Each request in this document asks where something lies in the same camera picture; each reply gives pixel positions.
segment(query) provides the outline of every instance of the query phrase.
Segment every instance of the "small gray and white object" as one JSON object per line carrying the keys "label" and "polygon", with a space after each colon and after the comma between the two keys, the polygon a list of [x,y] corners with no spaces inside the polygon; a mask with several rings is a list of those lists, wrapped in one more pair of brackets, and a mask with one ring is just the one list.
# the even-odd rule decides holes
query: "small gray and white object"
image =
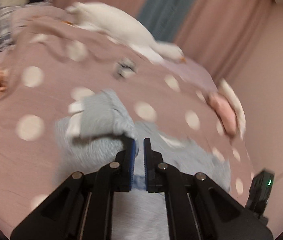
{"label": "small gray and white object", "polygon": [[136,73],[136,64],[129,58],[123,58],[115,64],[116,78],[129,78]]}

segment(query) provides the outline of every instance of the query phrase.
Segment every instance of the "polka dot bedspread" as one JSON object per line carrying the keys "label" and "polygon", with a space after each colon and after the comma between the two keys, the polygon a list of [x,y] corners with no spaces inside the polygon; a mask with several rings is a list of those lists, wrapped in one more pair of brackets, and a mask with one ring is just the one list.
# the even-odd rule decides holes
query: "polka dot bedspread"
{"label": "polka dot bedspread", "polygon": [[[121,58],[137,73],[114,77]],[[231,167],[230,194],[245,204],[253,169],[244,142],[225,133],[206,92],[127,47],[92,33],[40,17],[20,34],[2,67],[8,92],[0,101],[0,229],[9,236],[57,185],[55,122],[68,105],[113,89],[134,121],[155,122],[176,139],[191,138]]]}

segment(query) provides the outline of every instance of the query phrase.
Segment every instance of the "screw head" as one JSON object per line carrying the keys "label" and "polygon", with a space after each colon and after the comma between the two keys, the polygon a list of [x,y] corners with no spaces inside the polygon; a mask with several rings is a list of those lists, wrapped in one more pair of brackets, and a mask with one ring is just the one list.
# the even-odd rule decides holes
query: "screw head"
{"label": "screw head", "polygon": [[112,169],[117,169],[117,168],[119,168],[120,164],[118,162],[112,162],[112,163],[109,164],[109,166]]}
{"label": "screw head", "polygon": [[206,176],[206,174],[199,172],[199,173],[196,174],[196,178],[198,180],[205,180],[207,178],[207,176]]}
{"label": "screw head", "polygon": [[73,179],[80,179],[82,177],[82,173],[79,171],[74,172],[71,176],[73,177]]}
{"label": "screw head", "polygon": [[161,170],[165,170],[165,169],[168,168],[168,164],[167,163],[159,163],[158,168],[160,168]]}

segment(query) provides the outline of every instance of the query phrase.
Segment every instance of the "wall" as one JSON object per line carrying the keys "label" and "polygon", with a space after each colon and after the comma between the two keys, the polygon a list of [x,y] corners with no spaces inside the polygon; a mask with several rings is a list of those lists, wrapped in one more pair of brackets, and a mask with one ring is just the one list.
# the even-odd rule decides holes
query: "wall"
{"label": "wall", "polygon": [[245,109],[246,145],[254,168],[275,172],[265,215],[277,237],[283,231],[283,6],[273,5],[253,53],[229,82]]}

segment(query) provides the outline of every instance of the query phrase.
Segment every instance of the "white plush toy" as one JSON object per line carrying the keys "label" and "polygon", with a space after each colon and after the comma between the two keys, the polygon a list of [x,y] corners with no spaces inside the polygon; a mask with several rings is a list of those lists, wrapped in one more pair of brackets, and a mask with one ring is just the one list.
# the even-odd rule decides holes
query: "white plush toy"
{"label": "white plush toy", "polygon": [[185,62],[184,54],[177,45],[155,41],[144,25],[118,8],[101,2],[75,2],[66,11],[74,15],[75,26],[104,32],[110,40],[131,47],[153,63],[162,63],[163,58]]}

